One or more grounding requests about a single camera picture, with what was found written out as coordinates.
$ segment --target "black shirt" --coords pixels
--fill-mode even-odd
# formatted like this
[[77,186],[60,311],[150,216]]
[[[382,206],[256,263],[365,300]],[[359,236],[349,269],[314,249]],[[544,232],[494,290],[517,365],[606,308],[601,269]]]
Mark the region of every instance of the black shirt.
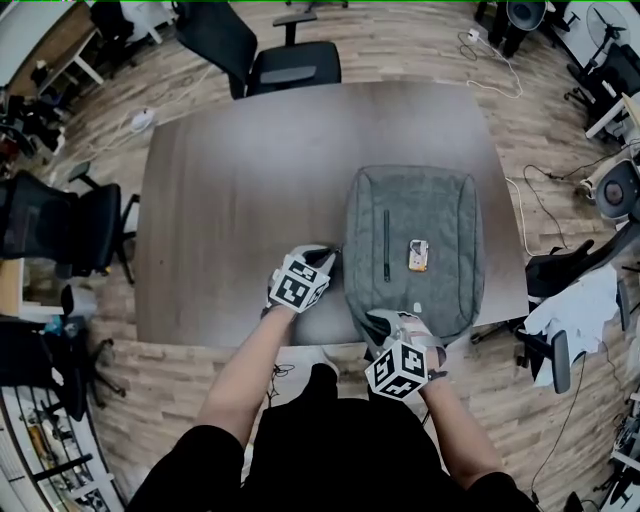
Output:
[[189,430],[150,472],[128,512],[307,510],[393,502],[395,510],[534,512],[513,479],[493,473],[463,490],[440,467],[420,420],[400,402],[300,398],[264,412],[251,473],[241,485],[238,440],[212,426]]

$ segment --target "wooden floor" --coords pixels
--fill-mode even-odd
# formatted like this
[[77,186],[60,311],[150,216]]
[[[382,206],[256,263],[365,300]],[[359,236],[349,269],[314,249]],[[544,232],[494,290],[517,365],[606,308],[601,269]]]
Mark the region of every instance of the wooden floor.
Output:
[[[257,33],[262,48],[283,44],[284,30],[271,27],[278,15],[290,12],[284,3],[234,4]],[[299,28],[298,40],[326,39],[336,43],[344,82],[417,80],[465,84],[472,79],[516,92],[504,62],[477,50],[476,61],[459,51],[459,32],[473,24],[473,6],[465,3],[352,3],[323,6],[319,20]],[[188,112],[231,101],[227,81],[218,70],[182,48],[163,32],[165,42],[147,47],[137,57],[138,67],[124,69],[102,88],[96,88],[75,105],[78,114],[68,126],[68,147],[44,177],[58,186],[74,163],[103,149],[93,161],[92,176],[102,183],[116,181],[125,199],[139,193],[151,130],[128,140],[123,116],[148,106],[157,109],[162,122]],[[574,87],[565,69],[568,58],[553,49],[540,33],[531,34],[512,60],[524,94],[508,99],[493,91],[475,89],[494,137],[505,175],[520,187],[527,221],[527,239],[533,252],[561,245],[557,227],[540,208],[523,179],[523,167],[533,164],[558,174],[600,158],[607,151],[584,138],[584,112],[563,100]],[[455,140],[451,141],[455,151]],[[557,218],[569,247],[587,238],[600,243],[611,236],[612,227],[572,192],[575,181],[551,181],[535,170],[527,173],[546,208]],[[81,185],[74,184],[80,190]],[[518,197],[510,189],[514,207]],[[521,232],[519,214],[517,215]],[[632,302],[638,296],[637,280],[630,277]],[[33,288],[40,291],[51,282],[33,271]],[[108,406],[95,410],[97,432],[118,484],[128,496],[135,492],[153,464],[187,430],[205,393],[229,352],[203,347],[161,346],[138,340],[133,291],[114,265],[108,278],[85,281],[97,293],[98,317],[94,337],[113,337],[115,347],[106,358],[104,372],[126,387],[125,399],[108,396]],[[617,377],[627,390],[635,371],[627,371],[627,354],[634,333],[625,338],[619,322],[610,322],[606,342]],[[531,481],[551,450],[571,406],[582,363],[574,367],[570,392],[559,396],[549,389],[531,386],[528,370],[514,365],[513,339],[509,335],[479,346],[454,344],[448,369],[455,387],[470,410],[487,428],[502,454],[507,470],[518,485],[530,493]],[[365,393],[361,346],[333,347],[341,369],[342,396]],[[283,362],[296,365],[288,377],[277,381],[283,401],[294,396],[308,376],[316,358],[313,349],[284,349]],[[623,392],[614,379],[613,367],[604,352],[590,355],[582,386],[566,431],[554,455],[536,479],[536,492],[546,512],[560,511],[569,492],[586,498],[591,488],[607,476],[606,461],[614,438],[614,419],[625,409]],[[419,414],[424,411],[414,406]]]

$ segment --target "power cord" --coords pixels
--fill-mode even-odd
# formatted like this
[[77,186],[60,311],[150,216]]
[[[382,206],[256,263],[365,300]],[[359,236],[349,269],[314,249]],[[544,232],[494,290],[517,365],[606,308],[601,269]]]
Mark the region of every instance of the power cord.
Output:
[[611,366],[611,368],[612,368],[612,370],[613,370],[613,372],[612,372],[613,378],[614,378],[614,379],[616,380],[616,382],[618,383],[618,389],[619,389],[619,390],[620,390],[620,392],[622,393],[622,398],[623,398],[623,400],[625,400],[625,401],[626,401],[626,399],[624,398],[624,397],[625,397],[624,386],[622,385],[622,381],[618,378],[618,375],[617,375],[617,373],[616,373],[616,370],[617,370],[618,368],[616,367],[616,365],[615,365],[615,364],[613,364],[613,363],[611,362],[611,359],[609,358],[609,347],[607,346],[607,344],[606,344],[606,342],[605,342],[604,340],[602,340],[602,344],[604,345],[604,349],[605,349],[605,352],[606,352],[606,356],[607,356],[607,363],[609,363],[609,365]]
[[[559,180],[562,181],[566,178],[568,178],[569,176],[573,176],[574,174],[576,174],[577,172],[581,171],[582,169],[586,169],[588,167],[592,167],[596,164],[599,164],[600,162],[602,162],[603,160],[606,160],[607,158],[612,158],[614,156],[619,155],[620,153],[622,153],[625,149],[629,148],[629,147],[633,147],[640,144],[640,139],[632,139],[630,140],[627,144],[625,144],[624,146],[622,146],[618,151],[615,151],[609,155],[603,156],[602,158],[597,159],[594,162],[585,164],[585,165],[581,165],[580,167],[568,172],[567,174],[563,174],[563,175],[558,175],[558,174],[554,174],[552,172],[548,172],[548,171],[544,171],[542,169],[540,169],[538,166],[533,165],[533,164],[527,164],[524,166],[524,168],[522,169],[522,176],[524,178],[525,183],[527,184],[527,186],[529,187],[529,189],[531,189],[531,192],[533,192],[533,195],[536,197],[536,200],[538,201],[538,204],[540,204],[540,207],[542,208],[542,210],[553,220],[553,222],[555,223],[556,227],[558,228],[558,234],[560,235],[560,239],[562,240],[562,245],[564,246],[565,249],[569,249],[567,247],[567,242],[564,238],[564,234],[562,233],[562,229],[560,228],[560,223],[558,222],[558,219],[555,218],[555,216],[545,207],[545,205],[542,203],[542,199],[540,199],[540,196],[538,195],[538,193],[536,192],[536,190],[533,188],[533,185],[531,185],[531,182],[529,181],[529,179],[527,178],[527,170],[528,169],[534,169],[536,171],[538,171],[540,174],[542,174],[543,176],[546,176],[547,178],[551,179],[551,180]],[[520,219],[522,221],[522,239],[524,242],[524,248],[525,251],[527,251],[527,254],[529,256],[540,256],[539,254],[534,254],[531,252],[531,250],[529,249],[529,246],[527,244],[527,231],[526,231],[526,223],[525,223],[525,219],[524,219],[524,209],[522,207],[522,195],[520,193],[520,188],[518,187],[518,185],[511,179],[509,178],[505,178],[507,180],[507,182],[509,182],[511,185],[513,185],[513,187],[516,189],[516,193],[518,194],[518,205],[519,205],[519,209],[520,209]],[[640,303],[638,303],[636,305],[636,307],[633,308],[633,310],[631,310],[631,312],[635,311],[635,309],[637,307],[640,306]]]
[[[209,75],[209,73],[211,73],[211,71],[213,69],[215,69],[213,66],[209,66],[206,69],[206,71],[202,74],[200,79],[197,82],[195,82],[191,87],[189,87],[189,88],[185,89],[184,91],[182,91],[182,93],[177,98],[175,98],[175,99],[173,99],[173,100],[171,100],[171,101],[169,101],[167,103],[163,103],[162,105],[157,107],[156,110],[160,110],[162,108],[166,108],[169,105],[173,105],[174,103],[180,102],[187,94],[189,94],[189,93],[193,92],[194,90],[196,90],[200,86],[200,84],[204,81],[204,79]],[[113,136],[111,137],[109,142],[107,142],[107,144],[105,144],[104,146],[101,146],[99,148],[95,148],[93,146],[93,144],[87,143],[86,148],[82,148],[82,149],[77,150],[73,155],[71,155],[71,157],[69,157],[69,159],[72,160],[83,149],[89,149],[89,151],[93,152],[93,154],[89,158],[85,158],[83,160],[94,160],[95,158],[98,157],[98,155],[100,155],[104,151],[114,150],[114,149],[119,148],[125,142],[128,142],[130,139],[132,139],[136,135],[146,131],[147,128],[149,128],[151,125],[153,125],[153,117],[151,117],[149,119],[148,123],[146,123],[145,125],[143,125],[139,129],[133,129],[132,128],[127,137],[125,137],[124,139],[119,141],[117,144],[112,145],[115,142],[115,140],[122,135],[122,133],[121,133],[122,128],[124,127],[125,122],[129,119],[129,116],[132,113],[134,113],[134,112],[136,112],[136,113],[146,113],[146,111],[149,111],[149,110],[153,110],[153,108],[152,107],[148,107],[148,106],[144,106],[144,105],[143,106],[139,106],[139,107],[134,107],[132,109],[127,110],[127,112],[124,114],[124,116],[122,116],[122,119],[120,120],[120,123],[118,124],[118,128],[116,128],[116,130],[113,132]]]
[[276,382],[275,382],[276,379],[278,377],[286,377],[287,375],[289,375],[289,372],[293,369],[295,369],[295,365],[293,364],[281,364],[281,365],[274,364],[273,365],[273,372],[271,373],[271,389],[267,391],[267,408],[268,409],[271,409],[272,400],[275,397],[280,396],[280,393],[278,393],[278,390],[276,389]]
[[[473,46],[466,43],[464,39],[462,39],[461,37],[461,36],[469,36],[469,35],[470,35],[469,32],[458,32],[458,41],[460,41],[460,46],[458,47],[458,51],[460,52],[460,55],[462,55],[465,59],[468,59],[471,62],[475,62],[478,60],[478,54],[474,51]],[[466,49],[469,52],[469,54],[471,54],[471,57],[469,57],[469,54],[464,53],[462,51],[463,49]],[[485,57],[493,58],[493,53],[488,53],[488,52],[485,52],[484,50],[482,50],[482,53],[484,54]]]
[[571,407],[569,407],[569,413],[567,414],[567,417],[564,420],[564,423],[562,424],[562,428],[560,429],[560,433],[558,434],[558,438],[556,439],[556,442],[553,445],[553,448],[551,448],[551,451],[549,452],[549,455],[547,455],[547,458],[542,463],[542,466],[540,466],[540,468],[538,468],[538,471],[536,471],[536,474],[533,475],[533,479],[531,480],[531,500],[533,501],[533,503],[540,510],[543,510],[543,509],[542,509],[542,507],[540,507],[540,500],[538,499],[538,495],[534,491],[536,478],[538,478],[538,475],[542,471],[542,468],[544,468],[545,465],[547,464],[547,462],[549,462],[549,459],[553,455],[553,452],[556,451],[556,448],[558,447],[558,443],[560,442],[560,438],[562,438],[562,434],[564,433],[564,429],[566,428],[567,423],[569,422],[569,418],[571,417],[571,412],[573,411],[573,407],[576,405],[576,401],[578,400],[578,394],[580,393],[580,387],[582,386],[582,376],[584,375],[584,366],[585,366],[586,360],[587,360],[587,354],[585,353],[584,356],[582,357],[582,369],[580,370],[580,380],[578,381],[578,389],[576,389],[576,394],[573,396],[573,402],[571,402]]
[[[480,87],[481,89],[487,89],[490,91],[496,91],[499,92],[500,94],[502,94],[503,96],[506,96],[507,98],[510,98],[512,100],[517,100],[520,96],[522,96],[522,94],[524,93],[524,91],[522,90],[522,85],[520,84],[520,77],[518,76],[518,73],[516,73],[513,69],[513,67],[511,66],[511,62],[509,62],[507,59],[505,59],[502,54],[496,50],[493,46],[491,46],[490,44],[486,43],[477,33],[476,30],[474,29],[470,29],[468,32],[462,32],[463,34],[467,34],[467,36],[469,37],[469,41],[470,42],[475,42],[475,41],[480,41],[483,45],[485,45],[487,48],[489,48],[500,60],[506,62],[507,66],[509,66],[509,69],[511,70],[511,73],[513,73],[513,76],[516,77],[516,83],[518,85],[518,94],[516,94],[515,96],[511,95],[511,94],[507,94],[504,91],[501,91],[500,89],[498,89],[497,87],[491,87],[488,85],[482,85],[478,82],[476,82],[475,80],[467,80],[467,85],[476,85],[478,87]],[[467,59],[469,60],[478,60],[478,55],[473,51],[473,49],[471,48],[471,46],[468,43],[465,43],[461,37],[460,37],[460,33],[458,33],[458,40],[463,44],[463,46],[461,46],[460,48],[458,48],[458,50],[460,51],[460,53],[462,55],[464,55]],[[469,51],[471,51],[471,53],[473,54],[473,56],[475,57],[475,59],[468,57],[467,55],[465,55],[462,51],[463,48],[467,48]]]

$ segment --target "table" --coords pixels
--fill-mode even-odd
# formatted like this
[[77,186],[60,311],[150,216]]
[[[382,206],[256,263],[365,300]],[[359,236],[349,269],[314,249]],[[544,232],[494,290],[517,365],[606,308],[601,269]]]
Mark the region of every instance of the table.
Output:
[[[104,83],[104,78],[102,78],[100,74],[80,56],[82,51],[89,44],[89,41],[91,41],[93,39],[93,36],[95,36],[96,34],[98,34],[98,29],[94,28],[90,30],[87,34],[83,35],[76,44],[69,48],[57,62],[54,63],[53,69],[47,75],[45,81],[40,84],[40,87],[38,87],[38,96],[42,95],[42,93],[47,90],[47,88],[56,80],[56,78],[64,73],[65,70],[74,62],[98,85],[102,85]],[[67,77],[76,85],[78,85],[77,80],[71,75],[67,75]]]
[[62,307],[23,300],[23,276],[24,259],[0,261],[0,315],[47,323],[64,313]]
[[631,117],[633,123],[637,128],[640,128],[640,106],[638,106],[635,101],[629,98],[629,96],[622,93],[622,98],[620,98],[605,115],[603,115],[591,128],[589,128],[585,132],[587,139],[591,139],[592,137],[594,137],[600,130],[602,130],[611,121],[613,121],[613,118],[616,117],[625,108],[627,109],[627,112],[629,112],[629,117]]
[[[513,206],[472,92],[336,84],[246,98],[155,129],[138,224],[138,338],[239,345],[284,254],[305,243],[341,243],[353,175],[381,164],[474,175],[487,261],[478,324],[527,315]],[[298,343],[358,340],[339,275],[299,320]]]

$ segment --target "backpack zipper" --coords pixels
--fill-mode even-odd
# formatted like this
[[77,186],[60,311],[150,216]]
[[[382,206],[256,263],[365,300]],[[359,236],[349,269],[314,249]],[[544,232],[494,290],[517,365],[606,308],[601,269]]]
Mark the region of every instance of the backpack zipper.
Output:
[[384,211],[384,280],[391,281],[389,269],[389,210]]

